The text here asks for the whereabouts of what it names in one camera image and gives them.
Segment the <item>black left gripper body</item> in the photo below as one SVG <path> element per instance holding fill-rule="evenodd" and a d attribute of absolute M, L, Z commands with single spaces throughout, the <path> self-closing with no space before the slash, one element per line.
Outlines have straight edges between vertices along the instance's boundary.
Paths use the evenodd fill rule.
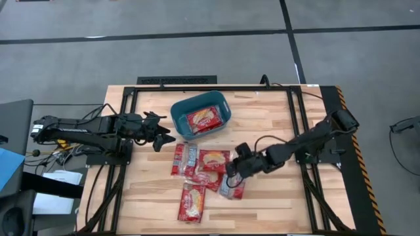
<path fill-rule="evenodd" d="M 145 117 L 135 113 L 123 115 L 123 137 L 130 138 L 141 145 L 153 142 L 154 132 L 160 119 L 145 119 Z"/>

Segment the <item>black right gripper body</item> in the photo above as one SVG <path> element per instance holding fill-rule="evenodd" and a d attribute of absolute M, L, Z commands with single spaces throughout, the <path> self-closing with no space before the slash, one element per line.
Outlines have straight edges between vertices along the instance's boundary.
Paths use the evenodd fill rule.
<path fill-rule="evenodd" d="M 247 143 L 236 146 L 235 152 L 238 156 L 231 161 L 236 165 L 236 175 L 240 174 L 245 179 L 268 170 L 268 162 L 263 153 L 260 151 L 251 151 Z"/>

